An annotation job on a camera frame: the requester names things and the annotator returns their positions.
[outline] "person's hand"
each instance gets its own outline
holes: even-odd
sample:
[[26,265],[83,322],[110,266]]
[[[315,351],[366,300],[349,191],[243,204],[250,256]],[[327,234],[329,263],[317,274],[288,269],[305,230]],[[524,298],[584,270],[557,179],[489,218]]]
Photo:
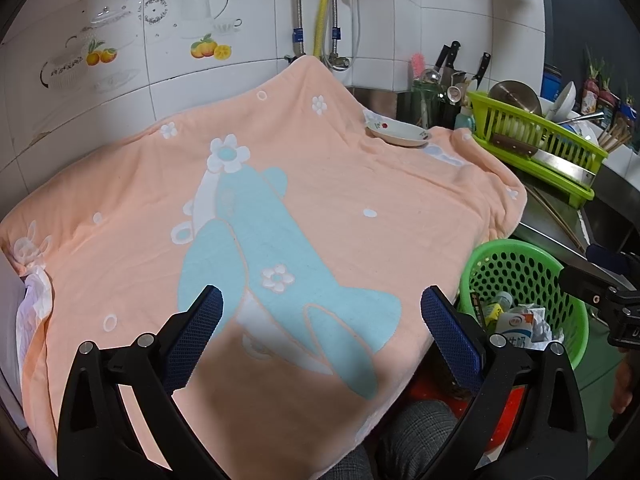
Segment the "person's hand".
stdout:
[[[620,349],[621,352],[628,352],[627,349]],[[631,404],[631,381],[632,381],[632,369],[629,363],[626,362],[628,353],[625,358],[620,361],[618,370],[616,370],[616,386],[613,390],[613,397],[611,397],[611,409],[616,413],[622,413],[626,410],[626,407]]]

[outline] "blue tag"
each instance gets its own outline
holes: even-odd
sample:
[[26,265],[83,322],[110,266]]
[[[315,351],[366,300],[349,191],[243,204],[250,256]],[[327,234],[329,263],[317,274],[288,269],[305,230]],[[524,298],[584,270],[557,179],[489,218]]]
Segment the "blue tag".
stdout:
[[294,28],[293,29],[293,43],[303,43],[304,34],[302,32],[302,28]]

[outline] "fruit decal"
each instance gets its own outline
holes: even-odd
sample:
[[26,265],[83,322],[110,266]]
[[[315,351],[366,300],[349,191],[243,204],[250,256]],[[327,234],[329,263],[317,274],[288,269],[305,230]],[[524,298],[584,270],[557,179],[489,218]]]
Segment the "fruit decal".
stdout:
[[91,43],[89,43],[89,51],[86,55],[87,65],[95,66],[100,62],[110,63],[116,59],[118,51],[115,48],[98,49],[98,47],[104,45],[104,43],[104,41],[91,40]]
[[191,55],[196,59],[213,56],[222,61],[231,56],[231,47],[217,44],[211,34],[207,34],[201,40],[191,44]]

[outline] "pink brush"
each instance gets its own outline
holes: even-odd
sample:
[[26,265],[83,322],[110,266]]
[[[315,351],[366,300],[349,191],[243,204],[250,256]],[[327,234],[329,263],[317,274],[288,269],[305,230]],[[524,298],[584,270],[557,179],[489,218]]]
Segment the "pink brush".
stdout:
[[414,79],[420,79],[424,72],[424,56],[420,53],[411,56],[411,68],[414,71]]

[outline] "yellow hose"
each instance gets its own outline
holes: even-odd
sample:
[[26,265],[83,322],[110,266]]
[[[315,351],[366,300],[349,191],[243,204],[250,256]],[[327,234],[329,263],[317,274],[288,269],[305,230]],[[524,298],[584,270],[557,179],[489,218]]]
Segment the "yellow hose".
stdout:
[[316,38],[314,42],[314,56],[322,56],[322,37],[324,36],[324,17],[326,16],[326,6],[329,0],[320,0],[318,15],[316,16]]

